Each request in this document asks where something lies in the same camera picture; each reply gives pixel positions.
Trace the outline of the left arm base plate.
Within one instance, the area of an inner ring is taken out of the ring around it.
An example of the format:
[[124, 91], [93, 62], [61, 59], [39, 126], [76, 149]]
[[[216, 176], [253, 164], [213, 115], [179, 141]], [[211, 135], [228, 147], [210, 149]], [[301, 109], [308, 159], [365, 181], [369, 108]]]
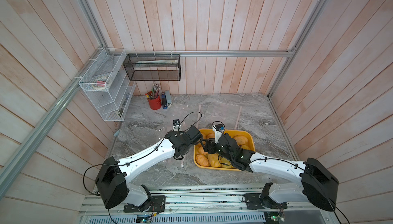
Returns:
[[141, 185], [129, 193], [123, 211], [124, 213], [159, 214], [165, 210], [165, 204], [165, 195], [152, 195], [146, 186]]

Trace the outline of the clear zipper bag pink zip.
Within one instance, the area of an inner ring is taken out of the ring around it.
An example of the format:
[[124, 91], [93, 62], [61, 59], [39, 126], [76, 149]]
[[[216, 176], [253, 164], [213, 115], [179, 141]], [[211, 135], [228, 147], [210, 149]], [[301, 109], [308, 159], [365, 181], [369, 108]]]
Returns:
[[163, 140], [156, 146], [155, 151], [164, 152], [163, 143], [167, 140], [172, 148], [170, 151], [174, 152], [173, 158], [183, 160], [189, 149], [197, 145], [202, 139], [202, 133], [196, 127], [192, 125], [186, 130], [181, 130], [181, 122], [176, 119], [173, 120], [173, 129], [164, 136]]

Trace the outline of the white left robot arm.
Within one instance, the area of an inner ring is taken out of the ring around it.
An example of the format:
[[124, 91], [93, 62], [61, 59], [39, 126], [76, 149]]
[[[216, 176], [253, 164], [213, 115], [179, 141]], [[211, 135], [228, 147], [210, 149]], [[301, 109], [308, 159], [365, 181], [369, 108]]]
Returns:
[[162, 140], [139, 153], [119, 160], [106, 159], [95, 180], [105, 208], [128, 204], [147, 210], [152, 205], [151, 193], [145, 186], [132, 184], [132, 180], [163, 160], [185, 155], [202, 138], [194, 126], [186, 131], [171, 130]]

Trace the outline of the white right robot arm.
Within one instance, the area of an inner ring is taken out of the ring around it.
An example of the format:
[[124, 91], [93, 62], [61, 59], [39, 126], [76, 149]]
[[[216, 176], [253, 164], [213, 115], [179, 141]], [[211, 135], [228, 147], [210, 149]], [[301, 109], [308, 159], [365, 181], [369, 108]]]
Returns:
[[217, 154], [220, 161], [226, 159], [240, 171], [266, 173], [289, 180], [282, 186], [265, 185], [260, 199], [266, 208], [288, 201], [304, 201], [324, 211], [336, 210], [339, 180], [315, 158], [303, 162], [265, 156], [243, 149], [227, 133], [218, 139], [204, 140], [201, 146], [208, 154]]

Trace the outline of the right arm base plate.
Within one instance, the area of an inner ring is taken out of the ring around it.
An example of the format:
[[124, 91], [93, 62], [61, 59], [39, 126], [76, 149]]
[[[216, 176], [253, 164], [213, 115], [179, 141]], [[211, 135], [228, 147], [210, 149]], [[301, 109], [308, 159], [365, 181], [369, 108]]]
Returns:
[[269, 190], [273, 183], [266, 183], [261, 193], [247, 193], [244, 195], [244, 202], [248, 210], [261, 209], [287, 209], [287, 202], [277, 203], [269, 195]]

